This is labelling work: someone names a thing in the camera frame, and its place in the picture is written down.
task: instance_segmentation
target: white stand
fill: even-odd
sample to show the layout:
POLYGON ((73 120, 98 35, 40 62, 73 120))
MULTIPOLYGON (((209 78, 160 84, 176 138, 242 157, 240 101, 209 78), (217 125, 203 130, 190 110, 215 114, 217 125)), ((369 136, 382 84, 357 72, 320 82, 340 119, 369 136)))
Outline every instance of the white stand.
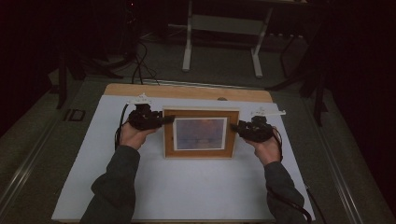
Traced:
POLYGON ((192 14, 192 1, 189 3, 189 16, 187 19, 187 42, 184 50, 183 72, 190 71, 191 64, 191 31, 207 30, 215 32, 225 32, 243 35, 258 35, 259 39, 255 48, 251 50, 254 72, 257 78, 262 77, 262 67, 259 59, 259 51, 262 47, 262 41, 271 19, 273 8, 268 8, 264 21, 242 20, 224 17, 213 17, 205 15, 192 14))

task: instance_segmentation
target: grey sleeve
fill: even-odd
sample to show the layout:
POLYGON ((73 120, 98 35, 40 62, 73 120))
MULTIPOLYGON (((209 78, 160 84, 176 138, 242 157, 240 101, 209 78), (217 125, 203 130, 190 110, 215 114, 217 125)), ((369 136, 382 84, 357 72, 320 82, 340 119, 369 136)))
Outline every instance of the grey sleeve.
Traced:
MULTIPOLYGON (((264 170, 267 188, 272 189, 274 193, 289 201, 300 206, 304 205, 303 195, 294 187, 294 182, 282 163, 271 162, 264 166, 264 170)), ((307 223, 301 212, 281 202, 271 194, 267 194, 267 203, 271 213, 276 218, 277 224, 307 223)))
POLYGON ((139 160, 137 150, 126 146, 117 148, 106 172, 92 184, 94 196, 80 223, 131 223, 139 160))

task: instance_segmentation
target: table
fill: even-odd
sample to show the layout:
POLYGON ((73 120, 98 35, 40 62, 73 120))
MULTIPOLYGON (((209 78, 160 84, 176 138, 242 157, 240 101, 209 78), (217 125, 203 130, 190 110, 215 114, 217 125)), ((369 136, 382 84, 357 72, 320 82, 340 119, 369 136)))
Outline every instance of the table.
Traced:
MULTIPOLYGON (((52 219, 64 223, 79 221, 92 198, 93 180, 105 171, 114 152, 113 134, 123 105, 131 95, 141 93, 152 99, 152 110, 163 105, 232 106, 241 109, 240 119, 248 119, 251 117, 249 111, 257 106, 277 108, 267 91, 110 84, 92 118, 52 219), (228 101, 218 101, 220 97, 228 101)), ((282 162, 297 190, 305 197, 304 208, 313 216, 281 117, 272 116, 268 121, 275 124, 283 136, 282 162)), ((265 200, 262 165, 242 139, 235 140, 230 160, 165 159, 163 131, 160 129, 148 136, 139 152, 141 161, 135 180, 134 221, 246 222, 273 219, 265 200)))
POLYGON ((242 34, 242 35, 256 35, 258 37, 257 44, 254 48, 251 49, 251 57, 253 61, 253 67, 255 76, 257 78, 262 77, 262 66, 259 58, 259 51, 262 47, 262 41, 265 37, 268 24, 270 22, 274 7, 276 5, 282 4, 294 4, 294 5, 307 5, 305 0, 302 1, 294 1, 294 0, 253 0, 253 1, 244 1, 243 4, 262 4, 267 5, 267 9, 262 13, 263 20, 246 20, 246 19, 237 19, 237 18, 226 18, 226 17, 218 17, 218 16, 208 16, 208 15, 198 15, 193 13, 192 6, 193 0, 189 1, 188 8, 188 19, 187 19, 187 40, 186 40, 186 48, 184 51, 184 59, 182 70, 184 72, 190 71, 190 63, 191 63, 191 32, 192 30, 206 30, 206 31, 215 31, 215 32, 223 32, 223 33, 232 33, 232 34, 242 34))

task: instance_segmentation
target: hand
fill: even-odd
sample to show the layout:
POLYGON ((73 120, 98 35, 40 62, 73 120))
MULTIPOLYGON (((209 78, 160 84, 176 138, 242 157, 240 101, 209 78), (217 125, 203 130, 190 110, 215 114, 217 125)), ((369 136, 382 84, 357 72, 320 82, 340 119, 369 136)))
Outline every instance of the hand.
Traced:
POLYGON ((273 161, 280 161, 279 145, 274 137, 261 143, 249 141, 247 139, 244 140, 246 143, 254 147, 254 154, 259 158, 262 165, 265 166, 266 164, 269 164, 273 161))
POLYGON ((138 150, 146 142, 146 137, 149 134, 155 133, 157 131, 158 129, 139 131, 136 128, 132 127, 130 123, 126 122, 122 126, 120 145, 132 147, 138 150))

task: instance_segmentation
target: table leg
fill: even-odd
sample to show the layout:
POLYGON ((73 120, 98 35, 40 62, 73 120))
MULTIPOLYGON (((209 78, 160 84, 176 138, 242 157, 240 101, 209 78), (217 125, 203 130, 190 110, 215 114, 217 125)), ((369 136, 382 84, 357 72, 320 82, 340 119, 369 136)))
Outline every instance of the table leg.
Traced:
POLYGON ((190 71, 191 61, 191 30, 192 30, 192 1, 189 2, 189 17, 187 18, 187 43, 184 49, 183 72, 190 71))
POLYGON ((267 31, 268 22, 271 18, 272 11, 273 11, 272 7, 268 8, 265 21, 262 23, 262 29, 260 30, 259 41, 257 42, 256 48, 251 49, 251 58, 253 60, 254 73, 257 78, 262 77, 262 66, 260 65, 259 51, 260 48, 262 47, 262 40, 265 37, 265 32, 267 31))

